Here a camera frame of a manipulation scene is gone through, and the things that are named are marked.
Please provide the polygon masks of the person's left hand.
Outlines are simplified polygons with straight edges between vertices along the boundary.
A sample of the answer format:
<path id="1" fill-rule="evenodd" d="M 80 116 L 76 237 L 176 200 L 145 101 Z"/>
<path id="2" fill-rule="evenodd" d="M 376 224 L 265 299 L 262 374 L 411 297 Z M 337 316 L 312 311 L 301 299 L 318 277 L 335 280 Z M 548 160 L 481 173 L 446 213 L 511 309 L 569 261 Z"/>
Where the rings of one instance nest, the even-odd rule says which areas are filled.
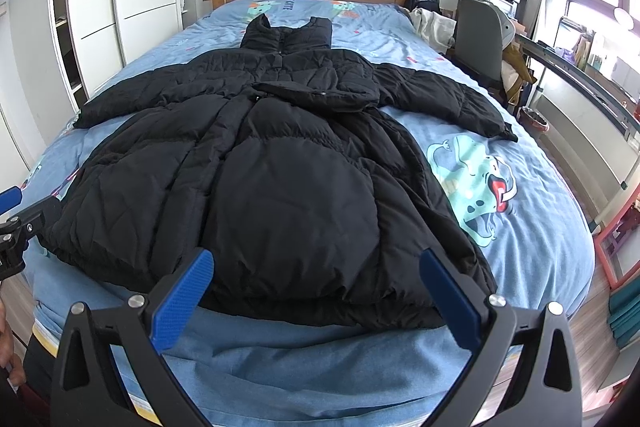
<path id="1" fill-rule="evenodd" d="M 11 326 L 6 321 L 6 307 L 0 301 L 0 366 L 8 372 L 8 381 L 14 387 L 20 387 L 26 381 L 22 360 L 15 352 Z"/>

